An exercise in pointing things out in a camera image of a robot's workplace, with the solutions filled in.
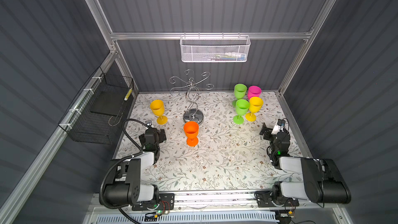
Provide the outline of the pink wine glass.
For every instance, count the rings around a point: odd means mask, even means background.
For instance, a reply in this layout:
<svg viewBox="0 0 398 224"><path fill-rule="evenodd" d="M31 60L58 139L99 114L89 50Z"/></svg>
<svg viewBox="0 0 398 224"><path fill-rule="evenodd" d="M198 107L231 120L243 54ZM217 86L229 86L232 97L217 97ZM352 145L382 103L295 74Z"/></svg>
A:
<svg viewBox="0 0 398 224"><path fill-rule="evenodd" d="M250 86L247 91L248 100L250 100L252 97L259 97L261 93L262 93L262 90L260 87Z"/></svg>

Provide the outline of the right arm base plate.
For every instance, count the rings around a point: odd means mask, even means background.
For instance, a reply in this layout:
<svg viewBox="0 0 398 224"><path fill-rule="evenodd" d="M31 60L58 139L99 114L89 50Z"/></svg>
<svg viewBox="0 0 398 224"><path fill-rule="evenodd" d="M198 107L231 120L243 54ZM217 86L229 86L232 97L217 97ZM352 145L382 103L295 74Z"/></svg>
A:
<svg viewBox="0 0 398 224"><path fill-rule="evenodd" d="M278 191L265 190L254 193L258 207L298 207L299 201L293 198L287 198Z"/></svg>

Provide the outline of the yellow wine glass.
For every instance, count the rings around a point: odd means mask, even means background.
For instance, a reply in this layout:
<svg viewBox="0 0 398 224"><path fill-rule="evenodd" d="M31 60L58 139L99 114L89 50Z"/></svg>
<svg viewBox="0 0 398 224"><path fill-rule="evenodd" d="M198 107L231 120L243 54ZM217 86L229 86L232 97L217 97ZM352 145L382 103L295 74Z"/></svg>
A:
<svg viewBox="0 0 398 224"><path fill-rule="evenodd" d="M168 118L164 115L165 107L162 100L154 100L150 104L150 109L158 117L157 123L159 125L164 125L167 123Z"/></svg>
<svg viewBox="0 0 398 224"><path fill-rule="evenodd" d="M246 120L254 122L257 118L256 113L260 111L263 106L263 100L260 97L253 96L249 100L249 112L246 114Z"/></svg>

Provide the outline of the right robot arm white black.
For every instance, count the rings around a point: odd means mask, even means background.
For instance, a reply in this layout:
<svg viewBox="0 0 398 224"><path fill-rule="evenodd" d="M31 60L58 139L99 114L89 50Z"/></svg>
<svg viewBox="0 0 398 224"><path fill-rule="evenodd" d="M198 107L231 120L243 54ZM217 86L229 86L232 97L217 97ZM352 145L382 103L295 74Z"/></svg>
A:
<svg viewBox="0 0 398 224"><path fill-rule="evenodd" d="M275 182L267 200L275 206L284 206L288 202L298 206L298 200L320 206L350 203L351 192L333 160L289 155L291 135L285 124L283 119L279 119L273 128L263 123L260 135L269 141L266 153L271 165L278 170L301 175L302 181Z"/></svg>

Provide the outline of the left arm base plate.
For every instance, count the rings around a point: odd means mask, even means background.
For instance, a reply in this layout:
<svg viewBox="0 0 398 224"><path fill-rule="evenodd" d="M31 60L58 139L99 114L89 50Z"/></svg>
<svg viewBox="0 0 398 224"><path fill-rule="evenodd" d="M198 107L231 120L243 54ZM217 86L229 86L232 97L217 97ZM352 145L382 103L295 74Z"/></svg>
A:
<svg viewBox="0 0 398 224"><path fill-rule="evenodd" d="M175 194L160 193L152 200L137 202L132 206L132 211L171 211L174 209Z"/></svg>

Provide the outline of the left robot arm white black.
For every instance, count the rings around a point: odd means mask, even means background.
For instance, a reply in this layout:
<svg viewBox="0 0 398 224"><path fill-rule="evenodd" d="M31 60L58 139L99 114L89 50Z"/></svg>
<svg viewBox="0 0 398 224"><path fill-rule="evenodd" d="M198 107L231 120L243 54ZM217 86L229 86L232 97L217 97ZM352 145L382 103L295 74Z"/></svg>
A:
<svg viewBox="0 0 398 224"><path fill-rule="evenodd" d="M164 129L149 128L139 136L143 150L124 159L112 160L99 192L99 202L109 209L156 209L160 203L156 185L141 182L142 173L157 163L160 144L166 141Z"/></svg>

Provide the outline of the orange wine glass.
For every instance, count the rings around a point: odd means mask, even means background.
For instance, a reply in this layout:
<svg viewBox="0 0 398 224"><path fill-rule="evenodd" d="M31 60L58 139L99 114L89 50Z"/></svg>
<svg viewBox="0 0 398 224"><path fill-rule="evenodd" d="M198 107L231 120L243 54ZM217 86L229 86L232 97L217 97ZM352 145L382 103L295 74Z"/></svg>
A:
<svg viewBox="0 0 398 224"><path fill-rule="evenodd" d="M187 145L195 147L199 143L198 133L199 125L197 122L189 121L183 127L184 133L187 137Z"/></svg>

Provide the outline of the green wine glass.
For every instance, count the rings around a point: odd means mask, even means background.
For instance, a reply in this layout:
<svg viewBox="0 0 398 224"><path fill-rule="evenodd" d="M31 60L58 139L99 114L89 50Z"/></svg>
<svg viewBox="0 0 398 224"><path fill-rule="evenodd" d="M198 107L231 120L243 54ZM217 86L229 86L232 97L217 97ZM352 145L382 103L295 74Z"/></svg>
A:
<svg viewBox="0 0 398 224"><path fill-rule="evenodd" d="M235 110L237 115L233 117L233 122L235 124L243 124L243 116L247 114L249 107L250 103L245 99L239 99L236 101Z"/></svg>
<svg viewBox="0 0 398 224"><path fill-rule="evenodd" d="M236 102L242 99L247 91L247 86L244 84L236 84L234 87L235 100L232 102L233 107L236 107Z"/></svg>

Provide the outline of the chrome wine glass rack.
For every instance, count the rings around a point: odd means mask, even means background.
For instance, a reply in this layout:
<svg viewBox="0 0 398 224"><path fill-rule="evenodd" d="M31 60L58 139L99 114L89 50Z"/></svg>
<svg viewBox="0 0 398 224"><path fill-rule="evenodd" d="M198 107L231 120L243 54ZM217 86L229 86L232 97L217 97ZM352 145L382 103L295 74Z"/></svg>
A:
<svg viewBox="0 0 398 224"><path fill-rule="evenodd" d="M201 74L202 79L199 81L195 81L194 79L194 71L192 69L187 69L184 71L184 74L189 77L187 80L183 80L178 76L172 76L169 79L169 83L176 84L177 81L183 83L183 86L173 87L170 89L170 94L180 94L182 91L185 91L185 99L189 103L189 106L183 113L183 121L187 122L196 122L198 125L202 124L204 121L204 114L201 110L199 110L198 100L200 98L201 91L209 91L214 88L213 84L206 84L204 88L199 87L199 84L210 78L210 72L203 72Z"/></svg>

